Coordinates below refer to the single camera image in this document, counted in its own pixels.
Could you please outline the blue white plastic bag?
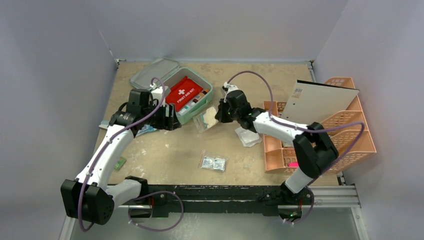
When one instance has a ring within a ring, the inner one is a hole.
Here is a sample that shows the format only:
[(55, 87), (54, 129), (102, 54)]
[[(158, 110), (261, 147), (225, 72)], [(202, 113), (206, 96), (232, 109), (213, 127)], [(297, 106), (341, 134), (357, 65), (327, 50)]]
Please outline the blue white plastic bag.
[(137, 138), (140, 135), (155, 132), (155, 131), (157, 131), (157, 129), (155, 127), (153, 127), (149, 124), (146, 124), (136, 133), (135, 137)]

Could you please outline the beige gauze packet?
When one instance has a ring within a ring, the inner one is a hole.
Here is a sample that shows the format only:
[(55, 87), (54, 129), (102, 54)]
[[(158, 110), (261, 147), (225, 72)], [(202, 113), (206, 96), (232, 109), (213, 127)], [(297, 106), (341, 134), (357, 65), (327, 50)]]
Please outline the beige gauze packet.
[(219, 122), (215, 118), (217, 113), (217, 108), (215, 106), (211, 106), (198, 115), (194, 116), (194, 124), (199, 133), (207, 131)]

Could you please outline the red first aid pouch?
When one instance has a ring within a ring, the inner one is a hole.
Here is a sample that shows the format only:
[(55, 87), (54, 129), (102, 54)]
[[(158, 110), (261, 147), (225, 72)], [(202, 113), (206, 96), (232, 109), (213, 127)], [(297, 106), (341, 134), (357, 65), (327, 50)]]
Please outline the red first aid pouch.
[(188, 76), (184, 76), (177, 84), (170, 88), (170, 93), (165, 98), (165, 102), (169, 105), (173, 104), (175, 110), (178, 112), (202, 90), (203, 88), (200, 85)]

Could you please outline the white gauze pad packet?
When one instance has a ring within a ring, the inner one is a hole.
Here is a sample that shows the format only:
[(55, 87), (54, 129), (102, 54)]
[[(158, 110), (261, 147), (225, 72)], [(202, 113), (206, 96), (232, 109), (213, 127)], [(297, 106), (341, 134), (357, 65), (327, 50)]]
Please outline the white gauze pad packet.
[(262, 142), (262, 138), (258, 133), (252, 132), (242, 127), (236, 128), (234, 131), (244, 147), (250, 148), (255, 144)]

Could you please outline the clear bag alcohol wipes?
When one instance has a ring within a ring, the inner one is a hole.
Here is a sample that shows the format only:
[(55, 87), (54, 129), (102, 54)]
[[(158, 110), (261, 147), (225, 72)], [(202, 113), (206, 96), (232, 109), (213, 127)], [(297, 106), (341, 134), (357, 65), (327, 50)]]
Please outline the clear bag alcohol wipes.
[(211, 151), (203, 150), (198, 163), (198, 168), (224, 173), (227, 162), (227, 157)]

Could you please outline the white plastic bottle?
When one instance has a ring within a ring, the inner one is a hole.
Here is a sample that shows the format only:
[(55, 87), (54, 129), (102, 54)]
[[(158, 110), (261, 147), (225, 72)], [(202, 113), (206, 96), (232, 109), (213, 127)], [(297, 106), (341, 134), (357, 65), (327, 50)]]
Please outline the white plastic bottle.
[(195, 104), (196, 104), (195, 102), (189, 102), (188, 104), (184, 105), (178, 111), (178, 114), (181, 115), (181, 116), (184, 115), (184, 114), (186, 114), (187, 112), (189, 112), (194, 107)]

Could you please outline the brown bottle orange cap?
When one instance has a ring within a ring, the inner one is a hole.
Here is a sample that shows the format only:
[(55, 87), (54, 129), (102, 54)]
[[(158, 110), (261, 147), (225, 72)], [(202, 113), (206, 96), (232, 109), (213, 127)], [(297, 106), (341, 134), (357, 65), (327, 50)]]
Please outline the brown bottle orange cap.
[(201, 91), (199, 94), (197, 94), (193, 99), (192, 102), (193, 103), (197, 103), (200, 99), (202, 99), (207, 93), (209, 92), (208, 89), (204, 89), (203, 91)]

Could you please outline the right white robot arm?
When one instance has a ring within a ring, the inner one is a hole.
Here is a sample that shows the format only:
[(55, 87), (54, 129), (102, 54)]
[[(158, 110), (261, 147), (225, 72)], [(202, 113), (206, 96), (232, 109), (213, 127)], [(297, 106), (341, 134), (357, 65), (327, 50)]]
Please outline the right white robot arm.
[(293, 146), (297, 169), (281, 185), (280, 196), (288, 204), (300, 198), (301, 191), (321, 176), (339, 153), (320, 123), (298, 124), (272, 117), (262, 108), (251, 107), (242, 90), (224, 89), (215, 118), (220, 123), (237, 122), (243, 129), (268, 135)]

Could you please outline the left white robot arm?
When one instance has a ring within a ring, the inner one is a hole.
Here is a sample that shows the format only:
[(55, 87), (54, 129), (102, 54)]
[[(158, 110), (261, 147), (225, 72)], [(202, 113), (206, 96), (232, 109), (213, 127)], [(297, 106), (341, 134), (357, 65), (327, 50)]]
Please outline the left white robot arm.
[(166, 91), (166, 87), (130, 91), (128, 101), (111, 116), (105, 137), (89, 163), (60, 187), (68, 217), (81, 224), (105, 225), (124, 203), (132, 200), (142, 205), (148, 201), (152, 194), (144, 178), (127, 176), (113, 186), (108, 182), (123, 152), (145, 125), (167, 131), (181, 127), (174, 106), (165, 102)]

